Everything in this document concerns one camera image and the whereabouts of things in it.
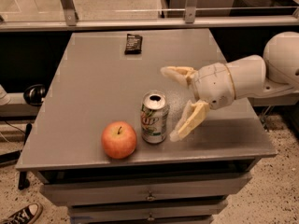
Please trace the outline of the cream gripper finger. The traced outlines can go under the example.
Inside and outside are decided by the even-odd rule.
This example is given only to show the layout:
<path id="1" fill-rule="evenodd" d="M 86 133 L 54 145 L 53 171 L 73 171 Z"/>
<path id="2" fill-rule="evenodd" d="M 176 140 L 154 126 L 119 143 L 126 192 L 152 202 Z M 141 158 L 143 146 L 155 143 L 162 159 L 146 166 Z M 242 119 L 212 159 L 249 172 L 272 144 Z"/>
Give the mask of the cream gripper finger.
<path id="1" fill-rule="evenodd" d="M 199 100 L 193 103 L 189 100 L 175 129 L 169 134 L 170 140 L 172 142 L 183 140 L 206 119 L 209 110 L 210 107 L 207 102 Z"/>
<path id="2" fill-rule="evenodd" d="M 195 73 L 196 70 L 189 66 L 166 66 L 161 68 L 161 74 L 164 77 L 176 81 L 185 88 L 190 86 Z"/>

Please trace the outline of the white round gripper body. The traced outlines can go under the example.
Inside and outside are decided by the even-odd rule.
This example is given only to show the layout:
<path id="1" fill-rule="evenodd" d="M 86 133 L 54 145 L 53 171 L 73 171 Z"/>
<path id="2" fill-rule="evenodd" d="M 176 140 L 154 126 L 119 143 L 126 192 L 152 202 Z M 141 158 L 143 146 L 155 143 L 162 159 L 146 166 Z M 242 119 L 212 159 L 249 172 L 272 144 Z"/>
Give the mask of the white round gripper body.
<path id="1" fill-rule="evenodd" d="M 207 102 L 211 109 L 231 105 L 235 86 L 228 67 L 222 63 L 204 66 L 192 75 L 191 88 L 197 100 Z"/>

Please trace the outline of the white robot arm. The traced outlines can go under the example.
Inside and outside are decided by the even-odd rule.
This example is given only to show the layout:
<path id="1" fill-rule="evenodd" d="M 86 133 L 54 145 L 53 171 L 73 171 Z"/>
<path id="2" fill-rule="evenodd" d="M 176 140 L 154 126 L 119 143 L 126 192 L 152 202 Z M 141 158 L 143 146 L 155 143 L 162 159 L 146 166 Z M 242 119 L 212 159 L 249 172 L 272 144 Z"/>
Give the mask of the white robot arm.
<path id="1" fill-rule="evenodd" d="M 231 105 L 242 98 L 278 97 L 299 90 L 299 33 L 273 36 L 263 55 L 251 55 L 230 63 L 213 63 L 198 70 L 188 66 L 161 69 L 168 77 L 192 91 L 170 140 L 189 135 L 211 110 Z"/>

